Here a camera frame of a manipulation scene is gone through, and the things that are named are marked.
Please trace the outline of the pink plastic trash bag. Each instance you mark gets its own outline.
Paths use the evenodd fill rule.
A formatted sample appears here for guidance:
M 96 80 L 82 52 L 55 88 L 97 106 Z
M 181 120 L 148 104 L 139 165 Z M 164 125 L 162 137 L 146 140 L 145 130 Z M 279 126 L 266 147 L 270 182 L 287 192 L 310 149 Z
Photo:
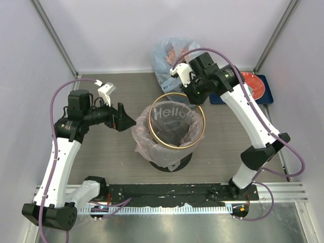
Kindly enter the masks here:
M 176 147 L 173 145 L 168 145 L 164 143 L 152 129 L 151 126 L 151 112 L 153 110 L 154 106 L 148 106 L 142 113 L 141 115 L 136 118 L 136 125 L 131 128 L 133 138 L 136 142 L 136 148 L 135 151 L 141 154 L 147 161 L 150 162 L 150 150 L 152 148 L 156 148 L 157 144 L 164 145 L 170 149 L 188 149 L 194 152 L 194 150 L 197 148 L 198 144 L 196 141 L 198 138 L 200 138 L 201 133 L 203 131 L 204 125 L 203 125 L 203 118 L 200 116 L 199 113 L 195 112 L 192 110 L 193 115 L 194 115 L 194 124 L 191 125 L 190 127 L 190 135 L 192 142 L 191 143 L 186 143 L 185 145 L 182 145 L 180 147 Z

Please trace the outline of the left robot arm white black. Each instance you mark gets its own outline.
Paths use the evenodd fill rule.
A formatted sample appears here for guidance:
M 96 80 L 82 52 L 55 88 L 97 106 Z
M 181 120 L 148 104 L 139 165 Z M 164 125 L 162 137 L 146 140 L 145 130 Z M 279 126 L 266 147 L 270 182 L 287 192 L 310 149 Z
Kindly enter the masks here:
M 22 215 L 36 226 L 69 231 L 75 224 L 77 211 L 91 200 L 102 202 L 108 187 L 102 177 L 88 176 L 82 185 L 66 195 L 68 178 L 84 136 L 94 125 L 105 124 L 119 132 L 136 125 L 126 114 L 124 105 L 117 108 L 100 103 L 91 105 L 93 95 L 87 90 L 71 91 L 66 107 L 67 117 L 54 124 L 55 137 L 49 164 L 33 202 L 23 205 Z

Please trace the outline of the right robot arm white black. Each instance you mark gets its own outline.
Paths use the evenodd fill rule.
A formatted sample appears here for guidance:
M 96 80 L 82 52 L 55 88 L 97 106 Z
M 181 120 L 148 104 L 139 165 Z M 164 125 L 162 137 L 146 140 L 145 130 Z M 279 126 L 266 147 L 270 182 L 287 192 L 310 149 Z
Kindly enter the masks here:
M 270 123 L 234 65 L 219 68 L 204 52 L 187 64 L 176 64 L 170 73 L 179 76 L 181 89 L 191 104 L 201 105 L 213 93 L 229 106 L 247 132 L 251 146 L 241 153 L 242 164 L 228 188 L 231 198 L 242 199 L 260 169 L 290 141 L 289 135 L 280 133 Z

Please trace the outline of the black trash bin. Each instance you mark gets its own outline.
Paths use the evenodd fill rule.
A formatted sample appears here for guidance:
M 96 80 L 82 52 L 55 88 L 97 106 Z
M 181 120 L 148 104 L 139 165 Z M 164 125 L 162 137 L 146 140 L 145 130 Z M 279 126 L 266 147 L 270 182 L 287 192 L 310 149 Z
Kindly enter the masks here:
M 194 115 L 190 108 L 177 102 L 158 102 L 151 114 L 151 126 L 157 137 L 164 143 L 180 147 L 191 143 L 190 127 Z M 187 166 L 192 158 L 188 149 L 170 149 L 157 144 L 150 150 L 150 163 L 160 171 L 179 171 Z

